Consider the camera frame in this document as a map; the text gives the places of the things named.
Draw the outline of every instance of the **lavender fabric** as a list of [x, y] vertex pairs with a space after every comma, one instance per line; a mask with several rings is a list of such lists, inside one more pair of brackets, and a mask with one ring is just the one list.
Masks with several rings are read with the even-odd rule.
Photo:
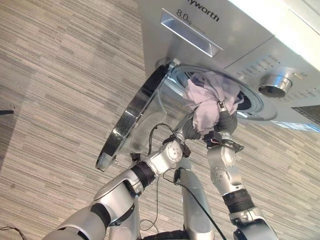
[[194, 110], [193, 127], [201, 134], [206, 134], [219, 121], [218, 101], [223, 101], [226, 109], [233, 114], [238, 104], [244, 100], [239, 97], [240, 87], [230, 78], [213, 71], [194, 73], [188, 79], [184, 98], [187, 105]]

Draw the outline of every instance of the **silver robot arm segment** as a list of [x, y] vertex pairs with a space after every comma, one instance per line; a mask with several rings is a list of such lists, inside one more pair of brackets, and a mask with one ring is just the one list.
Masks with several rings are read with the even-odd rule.
[[164, 144], [104, 185], [90, 206], [75, 212], [43, 240], [103, 240], [107, 227], [119, 226], [128, 219], [135, 210], [136, 197], [157, 176], [179, 162], [182, 155], [183, 149], [176, 140]]
[[[223, 140], [231, 140], [228, 132], [220, 132], [220, 135]], [[235, 150], [223, 145], [214, 146], [208, 150], [207, 158], [211, 169], [211, 181], [229, 209], [232, 224], [238, 227], [233, 234], [234, 239], [278, 240], [242, 182], [241, 174], [236, 167]]]

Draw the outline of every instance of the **silver knob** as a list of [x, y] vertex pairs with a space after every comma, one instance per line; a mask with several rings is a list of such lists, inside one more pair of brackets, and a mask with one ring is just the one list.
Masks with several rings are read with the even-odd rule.
[[268, 75], [261, 78], [259, 92], [269, 98], [283, 98], [292, 87], [292, 82], [278, 75]]

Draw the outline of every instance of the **floor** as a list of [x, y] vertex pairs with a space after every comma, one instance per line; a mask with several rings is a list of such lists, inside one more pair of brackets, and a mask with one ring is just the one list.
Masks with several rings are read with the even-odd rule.
[[[0, 109], [15, 111], [0, 116], [0, 227], [16, 226], [28, 240], [40, 240], [130, 164], [122, 155], [105, 173], [95, 169], [146, 79], [137, 8], [134, 0], [0, 0]], [[155, 148], [165, 135], [155, 137]], [[243, 181], [279, 239], [319, 240], [319, 135], [240, 123], [234, 139], [245, 146], [237, 157]], [[205, 146], [189, 147], [213, 218], [233, 239]], [[162, 232], [182, 228], [180, 192], [160, 180]], [[155, 193], [153, 183], [140, 198], [142, 219], [154, 219]], [[0, 239], [19, 235], [0, 231]]]

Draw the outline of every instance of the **robotic arm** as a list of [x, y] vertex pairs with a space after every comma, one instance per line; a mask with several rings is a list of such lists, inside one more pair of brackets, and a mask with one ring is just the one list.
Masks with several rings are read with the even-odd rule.
[[[204, 139], [207, 142], [211, 180], [229, 209], [232, 224], [237, 226], [233, 238], [278, 240], [260, 208], [254, 205], [235, 166], [235, 154], [242, 147], [231, 139], [237, 119], [229, 115], [222, 102], [219, 106], [219, 125]], [[89, 206], [74, 213], [43, 240], [103, 240], [107, 227], [122, 224], [125, 225], [122, 229], [126, 229], [126, 224], [134, 221], [133, 213], [138, 208], [137, 197], [156, 177], [178, 163], [183, 156], [189, 156], [190, 150], [184, 143], [185, 139], [199, 138], [200, 135], [192, 127], [192, 115], [186, 116], [175, 129], [175, 136], [168, 138], [158, 151], [104, 185]], [[121, 239], [129, 239], [123, 237], [125, 234], [120, 235]], [[138, 232], [130, 232], [129, 235], [130, 239], [141, 239]]]
[[107, 227], [119, 226], [128, 219], [135, 210], [135, 198], [182, 156], [178, 140], [164, 144], [108, 182], [96, 193], [90, 206], [74, 213], [43, 240], [103, 240]]
[[228, 207], [232, 224], [237, 226], [233, 238], [278, 240], [261, 209], [254, 205], [235, 165], [236, 152], [243, 148], [231, 139], [231, 134], [237, 127], [237, 119], [234, 115], [229, 115], [222, 102], [218, 104], [219, 125], [205, 137], [209, 149], [207, 158], [211, 168], [211, 181]]

